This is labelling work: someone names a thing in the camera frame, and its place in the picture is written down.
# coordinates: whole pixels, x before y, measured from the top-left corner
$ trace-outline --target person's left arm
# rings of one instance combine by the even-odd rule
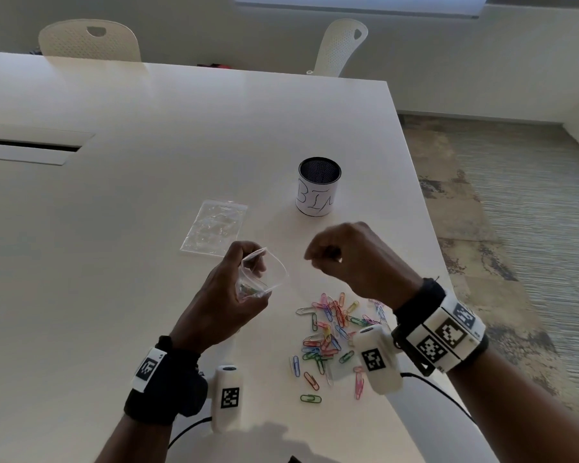
[[[234,287],[240,261],[258,249],[254,242],[232,243],[171,331],[174,349],[201,354],[231,337],[266,308],[268,296],[239,303]],[[125,415],[96,463],[163,463],[170,435],[170,425],[138,422]]]

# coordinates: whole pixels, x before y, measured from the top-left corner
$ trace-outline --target black cable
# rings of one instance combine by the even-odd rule
[[[189,427],[187,427],[185,430],[183,430],[181,433],[179,433],[177,436],[174,437],[174,440],[172,440],[170,442],[170,444],[167,446],[167,449],[169,450],[171,448],[171,446],[174,444],[174,442],[176,442],[179,438],[181,438],[184,434],[186,434],[188,431],[193,429],[195,426],[197,426],[199,424],[203,424],[204,422],[210,422],[210,421],[212,421],[212,416],[205,417],[205,418],[197,421],[195,424],[191,424]]]
[[[432,388],[436,389],[437,391],[439,391],[442,395],[446,396],[450,401],[452,401],[460,410],[463,411],[463,414],[465,414],[472,422],[474,422],[474,424],[476,424],[476,421],[472,418],[472,416],[470,416],[470,414],[463,408],[462,405],[460,405],[459,403],[457,403],[457,401],[455,400],[455,398],[453,398],[452,396],[450,396],[448,393],[446,393],[444,390],[442,390],[439,386],[434,385],[433,383],[431,383],[430,381],[428,381],[427,379],[425,379],[424,377],[421,377],[420,375],[417,375],[415,373],[411,373],[411,372],[402,372],[401,373],[402,377],[414,377],[417,378],[419,380],[422,380],[423,382],[425,382],[427,385],[431,386]]]

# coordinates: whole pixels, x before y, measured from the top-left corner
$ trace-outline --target empty plastic bag on table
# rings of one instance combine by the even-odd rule
[[[239,301],[263,297],[287,278],[288,272],[279,259],[266,247],[243,258],[238,267],[236,295]]]
[[[180,250],[224,256],[238,238],[247,208],[231,201],[204,201]]]

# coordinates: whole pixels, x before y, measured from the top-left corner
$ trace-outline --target wristband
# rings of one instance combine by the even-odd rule
[[[394,313],[393,339],[425,376],[473,361],[488,347],[481,319],[432,279]]]
[[[139,422],[161,425],[171,425],[179,413],[199,413],[208,394],[208,382],[198,370],[199,356],[173,349],[171,338],[161,336],[133,377],[124,413]]]

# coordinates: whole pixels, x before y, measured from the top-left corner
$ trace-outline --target chair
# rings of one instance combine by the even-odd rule
[[[333,21],[326,32],[317,53],[316,67],[308,75],[318,77],[338,77],[343,67],[367,38],[369,30],[354,19]]]
[[[113,21],[78,19],[50,24],[39,32],[43,55],[76,59],[141,61],[137,37]]]

